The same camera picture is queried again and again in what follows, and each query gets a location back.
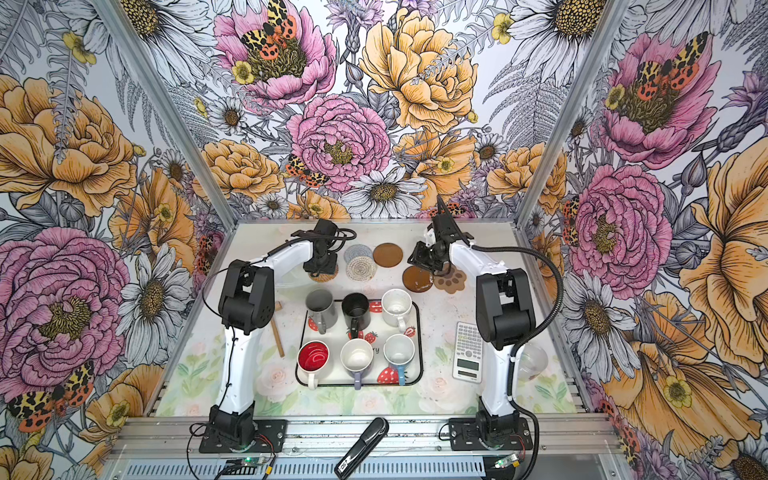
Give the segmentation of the woven rattan coaster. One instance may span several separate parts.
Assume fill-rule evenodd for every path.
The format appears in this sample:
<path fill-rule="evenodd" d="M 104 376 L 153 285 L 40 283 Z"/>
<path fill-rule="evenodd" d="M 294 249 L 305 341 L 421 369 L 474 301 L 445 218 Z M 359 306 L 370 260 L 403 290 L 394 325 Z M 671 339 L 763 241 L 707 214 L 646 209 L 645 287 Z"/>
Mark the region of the woven rattan coaster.
<path fill-rule="evenodd" d="M 338 272 L 334 272 L 332 274 L 310 275 L 309 278 L 314 282 L 325 283 L 335 279 L 337 275 Z"/>

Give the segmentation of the grey woven coaster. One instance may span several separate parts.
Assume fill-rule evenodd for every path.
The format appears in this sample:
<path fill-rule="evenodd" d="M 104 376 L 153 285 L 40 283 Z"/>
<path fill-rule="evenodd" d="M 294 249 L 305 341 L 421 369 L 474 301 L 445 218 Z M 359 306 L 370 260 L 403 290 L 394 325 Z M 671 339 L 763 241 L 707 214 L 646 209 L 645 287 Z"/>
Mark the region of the grey woven coaster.
<path fill-rule="evenodd" d="M 343 252 L 344 260 L 349 263 L 353 259 L 358 257 L 367 257 L 372 259 L 373 258 L 373 251 L 372 249 L 364 244 L 352 244 L 344 249 Z"/>

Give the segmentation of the multicolour zigzag woven coaster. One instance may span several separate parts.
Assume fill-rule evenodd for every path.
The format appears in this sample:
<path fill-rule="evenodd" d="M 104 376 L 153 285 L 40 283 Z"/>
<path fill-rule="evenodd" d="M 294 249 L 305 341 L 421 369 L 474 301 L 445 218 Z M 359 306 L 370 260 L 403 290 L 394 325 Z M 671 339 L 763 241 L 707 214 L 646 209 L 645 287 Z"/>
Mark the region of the multicolour zigzag woven coaster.
<path fill-rule="evenodd" d="M 357 256 L 347 263 L 346 274 L 353 281 L 368 282 L 374 278 L 377 269 L 378 266 L 372 258 Z"/>

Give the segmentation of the cork paw print coaster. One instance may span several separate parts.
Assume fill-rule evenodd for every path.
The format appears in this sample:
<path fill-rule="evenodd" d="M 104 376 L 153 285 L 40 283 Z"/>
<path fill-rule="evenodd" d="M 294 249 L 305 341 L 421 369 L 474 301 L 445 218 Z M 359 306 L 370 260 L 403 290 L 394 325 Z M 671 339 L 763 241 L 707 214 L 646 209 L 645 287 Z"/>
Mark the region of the cork paw print coaster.
<path fill-rule="evenodd" d="M 466 282 L 467 275 L 455 266 L 451 266 L 448 272 L 433 277 L 434 287 L 450 295 L 462 291 Z"/>

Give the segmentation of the scratched brown wooden coaster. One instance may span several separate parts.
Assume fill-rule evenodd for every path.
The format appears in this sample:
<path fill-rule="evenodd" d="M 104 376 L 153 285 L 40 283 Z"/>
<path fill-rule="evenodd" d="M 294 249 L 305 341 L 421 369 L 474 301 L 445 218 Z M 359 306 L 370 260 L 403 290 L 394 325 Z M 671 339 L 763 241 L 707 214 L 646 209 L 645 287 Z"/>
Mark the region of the scratched brown wooden coaster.
<path fill-rule="evenodd" d="M 432 274 L 417 266 L 409 266 L 402 274 L 404 287 L 413 293 L 424 293 L 433 286 Z"/>

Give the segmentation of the plain brown wooden coaster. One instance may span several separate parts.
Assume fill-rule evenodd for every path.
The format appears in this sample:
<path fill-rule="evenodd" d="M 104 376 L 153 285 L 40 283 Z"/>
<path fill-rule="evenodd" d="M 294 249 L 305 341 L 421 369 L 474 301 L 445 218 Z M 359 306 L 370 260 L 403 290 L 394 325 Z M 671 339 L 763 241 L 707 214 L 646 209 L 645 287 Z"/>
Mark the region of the plain brown wooden coaster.
<path fill-rule="evenodd" d="M 395 243 L 385 242 L 373 250 L 374 262 L 383 268 L 393 268 L 403 260 L 403 250 Z"/>

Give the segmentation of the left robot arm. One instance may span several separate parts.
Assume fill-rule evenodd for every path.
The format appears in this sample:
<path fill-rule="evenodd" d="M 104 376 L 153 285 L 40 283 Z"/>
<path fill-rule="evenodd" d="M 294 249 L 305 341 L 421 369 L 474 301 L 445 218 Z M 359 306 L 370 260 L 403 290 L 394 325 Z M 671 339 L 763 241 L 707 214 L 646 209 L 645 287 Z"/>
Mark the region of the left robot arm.
<path fill-rule="evenodd" d="M 220 391 L 205 430 L 212 443 L 243 451 L 256 438 L 251 369 L 263 329 L 275 313 L 276 281 L 298 266 L 314 276 L 334 273 L 338 252 L 356 237 L 355 231 L 320 219 L 313 229 L 293 232 L 255 259 L 230 262 L 213 310 L 227 334 Z"/>

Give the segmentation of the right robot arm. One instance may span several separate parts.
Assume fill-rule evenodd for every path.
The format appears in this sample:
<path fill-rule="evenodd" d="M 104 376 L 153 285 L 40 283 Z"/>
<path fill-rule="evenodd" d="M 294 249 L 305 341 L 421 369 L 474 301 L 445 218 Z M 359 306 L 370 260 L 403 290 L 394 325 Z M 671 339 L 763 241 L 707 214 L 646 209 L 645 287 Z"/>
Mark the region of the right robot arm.
<path fill-rule="evenodd" d="M 408 258 L 408 263 L 446 279 L 451 270 L 462 271 L 475 283 L 475 325 L 482 339 L 484 386 L 473 425 L 478 441 L 488 449 L 516 440 L 530 451 L 536 448 L 537 428 L 515 402 L 519 363 L 525 343 L 535 335 L 537 321 L 527 272 L 512 269 L 491 257 L 493 253 L 519 253 L 540 259 L 530 248 L 482 247 L 463 232 L 441 199 L 437 213 Z"/>

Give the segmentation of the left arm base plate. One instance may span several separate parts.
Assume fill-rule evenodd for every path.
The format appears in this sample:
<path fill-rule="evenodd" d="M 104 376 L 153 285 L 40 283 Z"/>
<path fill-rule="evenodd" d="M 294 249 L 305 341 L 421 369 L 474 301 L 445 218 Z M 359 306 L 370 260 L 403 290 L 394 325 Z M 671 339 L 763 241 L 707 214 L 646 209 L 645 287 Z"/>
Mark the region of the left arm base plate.
<path fill-rule="evenodd" d="M 280 453 L 288 422 L 286 420 L 251 420 L 237 427 L 206 425 L 200 446 L 203 454 Z"/>

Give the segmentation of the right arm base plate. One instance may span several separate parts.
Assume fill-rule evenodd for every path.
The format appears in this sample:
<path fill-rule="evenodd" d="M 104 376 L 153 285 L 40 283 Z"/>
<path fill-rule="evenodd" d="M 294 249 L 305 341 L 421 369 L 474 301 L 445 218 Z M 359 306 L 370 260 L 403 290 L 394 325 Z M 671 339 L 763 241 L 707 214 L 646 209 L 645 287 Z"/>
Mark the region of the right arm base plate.
<path fill-rule="evenodd" d="M 531 451 L 532 433 L 523 417 L 451 418 L 448 421 L 448 440 L 453 451 Z"/>

